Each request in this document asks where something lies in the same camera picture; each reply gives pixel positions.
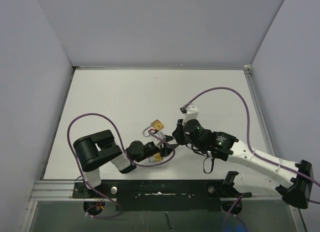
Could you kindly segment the small brass padlock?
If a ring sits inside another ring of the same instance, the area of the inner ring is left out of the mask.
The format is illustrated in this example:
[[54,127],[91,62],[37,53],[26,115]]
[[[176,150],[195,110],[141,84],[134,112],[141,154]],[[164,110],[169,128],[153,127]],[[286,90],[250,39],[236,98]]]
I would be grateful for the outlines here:
[[162,161],[164,158],[163,156],[160,154],[160,153],[156,153],[150,157],[148,157],[148,161],[151,162],[151,163],[154,163],[154,162],[160,162]]

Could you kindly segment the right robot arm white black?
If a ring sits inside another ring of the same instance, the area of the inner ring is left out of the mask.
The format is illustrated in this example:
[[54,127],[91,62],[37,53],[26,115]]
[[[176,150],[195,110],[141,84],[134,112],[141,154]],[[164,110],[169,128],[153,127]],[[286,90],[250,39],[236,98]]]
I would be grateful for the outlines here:
[[223,183],[223,192],[230,197],[237,193],[262,193],[280,196],[287,204],[307,209],[314,182],[312,164],[306,160],[292,162],[253,150],[244,142],[225,132],[202,127],[197,119],[186,123],[179,119],[172,136],[179,145],[190,144],[212,160],[220,159],[245,166],[267,177],[254,183],[237,174]]

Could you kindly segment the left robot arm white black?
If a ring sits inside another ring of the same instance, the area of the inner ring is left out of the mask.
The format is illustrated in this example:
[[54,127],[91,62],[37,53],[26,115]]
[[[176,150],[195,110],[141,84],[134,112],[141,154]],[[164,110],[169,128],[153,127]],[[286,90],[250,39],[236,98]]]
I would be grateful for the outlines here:
[[102,191],[100,167],[111,162],[122,174],[127,174],[136,169],[135,163],[148,159],[150,162],[159,162],[169,156],[178,144],[165,144],[162,140],[170,142],[172,136],[162,132],[155,132],[152,141],[143,144],[141,141],[133,141],[126,152],[123,152],[116,143],[111,130],[105,130],[77,139],[73,143],[75,155],[83,171],[84,192],[95,198]]

